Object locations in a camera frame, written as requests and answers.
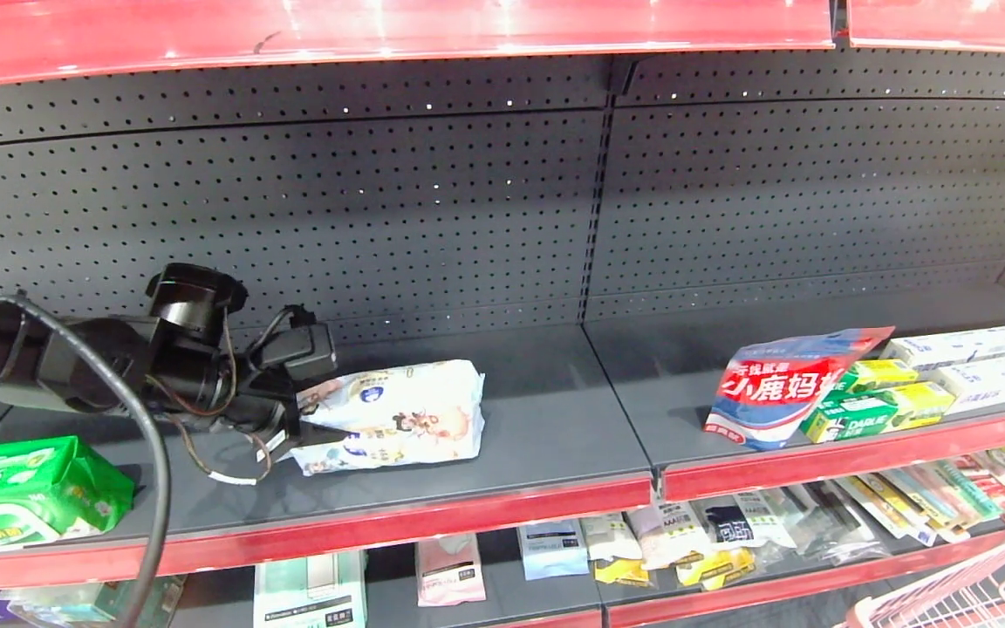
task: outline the white box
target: white box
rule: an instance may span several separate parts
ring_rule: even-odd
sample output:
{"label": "white box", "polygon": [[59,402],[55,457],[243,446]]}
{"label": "white box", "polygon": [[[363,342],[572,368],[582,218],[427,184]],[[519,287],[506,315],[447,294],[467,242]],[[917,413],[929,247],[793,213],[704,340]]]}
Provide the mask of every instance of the white box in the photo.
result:
{"label": "white box", "polygon": [[254,566],[254,628],[363,628],[363,552]]}
{"label": "white box", "polygon": [[946,413],[962,413],[1005,403],[1005,358],[941,367],[929,376],[956,396]]}
{"label": "white box", "polygon": [[1005,355],[1005,326],[966,333],[931,334],[890,340],[880,361],[901,361],[925,377],[939,367],[985,361]]}

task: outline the pegboard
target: pegboard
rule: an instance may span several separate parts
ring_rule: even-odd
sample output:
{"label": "pegboard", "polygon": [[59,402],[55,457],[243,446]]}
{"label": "pegboard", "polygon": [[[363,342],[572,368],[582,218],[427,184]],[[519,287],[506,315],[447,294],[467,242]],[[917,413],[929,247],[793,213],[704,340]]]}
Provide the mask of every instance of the pegboard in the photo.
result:
{"label": "pegboard", "polygon": [[587,302],[587,321],[666,313],[686,309],[737,307],[754,303],[856,296],[874,291],[957,286],[995,282],[1001,261],[961,263],[954,266],[907,267],[876,273],[826,274],[818,277],[726,283],[646,293],[594,296]]}
{"label": "pegboard", "polygon": [[615,112],[591,294],[1005,261],[1005,102]]}
{"label": "pegboard", "polygon": [[1005,53],[837,48],[650,56],[618,104],[825,98],[1005,99]]}
{"label": "pegboard", "polygon": [[606,56],[211,68],[0,86],[0,143],[218,125],[603,108]]}
{"label": "pegboard", "polygon": [[60,315],[137,315],[148,278],[187,261],[247,283],[236,328],[287,302],[363,320],[340,325],[343,340],[575,322],[602,120],[527,113],[0,147],[0,291],[25,288]]}

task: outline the pink package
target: pink package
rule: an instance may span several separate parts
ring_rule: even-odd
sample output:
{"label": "pink package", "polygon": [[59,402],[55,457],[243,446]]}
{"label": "pink package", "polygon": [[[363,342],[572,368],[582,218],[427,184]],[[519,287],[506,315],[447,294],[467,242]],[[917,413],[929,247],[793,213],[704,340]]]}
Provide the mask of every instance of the pink package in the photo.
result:
{"label": "pink package", "polygon": [[479,544],[474,534],[418,542],[418,605],[486,600]]}

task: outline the shopping cart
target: shopping cart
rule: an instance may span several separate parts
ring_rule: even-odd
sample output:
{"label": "shopping cart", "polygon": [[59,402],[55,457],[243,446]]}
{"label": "shopping cart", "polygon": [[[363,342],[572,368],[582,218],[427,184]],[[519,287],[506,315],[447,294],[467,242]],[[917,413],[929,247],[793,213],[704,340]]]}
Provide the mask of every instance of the shopping cart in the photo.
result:
{"label": "shopping cart", "polygon": [[858,601],[836,628],[1005,628],[1005,541],[980,556],[877,598]]}

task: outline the wire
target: wire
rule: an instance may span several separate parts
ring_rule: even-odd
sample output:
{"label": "wire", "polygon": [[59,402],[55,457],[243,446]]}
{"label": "wire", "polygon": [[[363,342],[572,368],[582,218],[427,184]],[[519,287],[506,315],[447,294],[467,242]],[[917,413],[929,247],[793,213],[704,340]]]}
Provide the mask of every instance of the wire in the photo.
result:
{"label": "wire", "polygon": [[218,470],[208,467],[207,462],[204,462],[203,458],[200,457],[200,454],[196,452],[196,445],[192,442],[192,436],[189,434],[189,429],[182,424],[180,419],[172,416],[171,414],[169,416],[169,420],[173,425],[176,425],[176,429],[180,430],[181,440],[184,441],[184,450],[185,452],[188,452],[188,456],[192,458],[192,461],[195,462],[200,470],[205,472],[208,477],[216,481],[224,481],[227,482],[227,484],[254,485],[258,484],[259,481],[262,481],[264,477],[270,474],[270,469],[274,468],[274,460],[270,457],[270,449],[267,448],[266,442],[264,442],[262,438],[259,438],[258,434],[239,432],[240,434],[243,434],[244,437],[247,437],[248,442],[258,446],[259,452],[262,453],[262,459],[266,461],[266,468],[262,469],[262,474],[259,474],[258,477],[235,477],[231,476],[231,474],[218,472]]}
{"label": "wire", "polygon": [[195,414],[198,417],[215,417],[217,414],[222,413],[223,410],[227,410],[228,406],[231,405],[231,401],[235,400],[235,394],[238,393],[239,388],[238,374],[236,374],[238,373],[239,366],[235,363],[235,347],[231,345],[231,327],[228,326],[226,313],[223,315],[223,340],[227,342],[227,353],[228,357],[231,358],[231,390],[228,391],[227,398],[218,407],[209,410],[196,408],[192,403],[181,397],[176,390],[173,390],[168,383],[162,381],[161,378],[156,378],[154,375],[147,374],[147,382],[150,382],[151,385],[165,393],[165,397],[169,397],[176,405],[184,408],[185,413]]}
{"label": "wire", "polygon": [[120,401],[127,406],[150,445],[157,482],[155,519],[153,519],[150,537],[147,540],[147,552],[142,557],[139,575],[137,575],[135,585],[131,589],[131,601],[123,616],[124,627],[133,628],[137,625],[145,601],[153,590],[153,579],[157,576],[157,566],[161,564],[161,553],[165,548],[165,534],[169,531],[172,478],[170,477],[169,453],[165,450],[165,442],[162,440],[161,434],[157,432],[157,426],[150,411],[147,410],[142,399],[137,396],[135,389],[128,386],[127,381],[124,381],[123,377],[120,377],[120,374],[117,374],[116,370],[112,369],[108,362],[94,349],[91,349],[78,334],[73,333],[52,313],[48,313],[22,294],[0,294],[0,302],[9,302],[11,305],[21,308],[25,313],[37,319],[53,333],[63,338],[73,353],[79,355],[81,361],[86,362],[87,366],[91,367],[96,375],[99,375],[99,379],[111,387],[112,393],[115,393],[116,397],[119,397]]}
{"label": "wire", "polygon": [[299,305],[285,305],[282,307],[282,309],[278,310],[278,313],[275,313],[274,318],[270,320],[270,325],[266,326],[266,329],[262,330],[262,334],[259,334],[259,337],[254,339],[254,342],[250,343],[250,346],[247,346],[247,350],[243,351],[243,355],[246,355],[247,359],[250,359],[251,355],[254,355],[255,351],[258,351],[263,345],[266,345],[266,341],[270,339],[270,335],[273,334],[279,326],[281,326],[281,322],[286,320],[287,315],[301,315],[304,311],[305,308]]}

